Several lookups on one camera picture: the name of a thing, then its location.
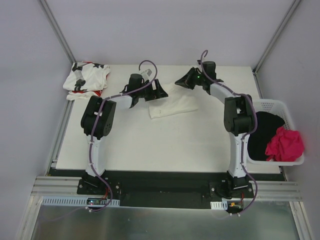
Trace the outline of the cream white t shirt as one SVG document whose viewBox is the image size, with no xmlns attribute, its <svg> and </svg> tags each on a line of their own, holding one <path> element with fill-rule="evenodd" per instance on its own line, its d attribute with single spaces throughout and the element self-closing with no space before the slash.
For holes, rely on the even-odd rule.
<svg viewBox="0 0 320 240">
<path fill-rule="evenodd" d="M 163 89 L 168 97 L 147 102 L 151 119 L 193 112 L 199 108 L 196 98 L 189 94 L 188 89 L 174 83 L 165 84 Z"/>
</svg>

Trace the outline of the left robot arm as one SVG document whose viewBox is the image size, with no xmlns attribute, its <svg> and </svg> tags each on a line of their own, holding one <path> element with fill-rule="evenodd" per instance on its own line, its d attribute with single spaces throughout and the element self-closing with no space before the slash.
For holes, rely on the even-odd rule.
<svg viewBox="0 0 320 240">
<path fill-rule="evenodd" d="M 86 173 L 97 177 L 105 172 L 103 145 L 112 130 L 117 107 L 131 109 L 139 102 L 139 99 L 148 102 L 168 96 L 158 79 L 149 80 L 146 75 L 139 73 L 131 74 L 128 84 L 117 95 L 106 98 L 92 96 L 80 121 L 88 143 Z"/>
</svg>

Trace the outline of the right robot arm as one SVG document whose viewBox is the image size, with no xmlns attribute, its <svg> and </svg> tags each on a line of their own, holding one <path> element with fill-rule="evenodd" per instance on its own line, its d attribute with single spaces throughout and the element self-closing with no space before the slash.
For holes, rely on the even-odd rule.
<svg viewBox="0 0 320 240">
<path fill-rule="evenodd" d="M 201 69 L 192 67 L 174 84 L 193 90 L 201 86 L 207 94 L 224 104 L 223 124 L 230 138 L 228 174 L 232 178 L 247 175 L 247 145 L 249 136 L 257 129 L 257 116 L 249 95 L 236 93 L 223 80 L 217 79 L 216 63 L 205 61 Z"/>
</svg>

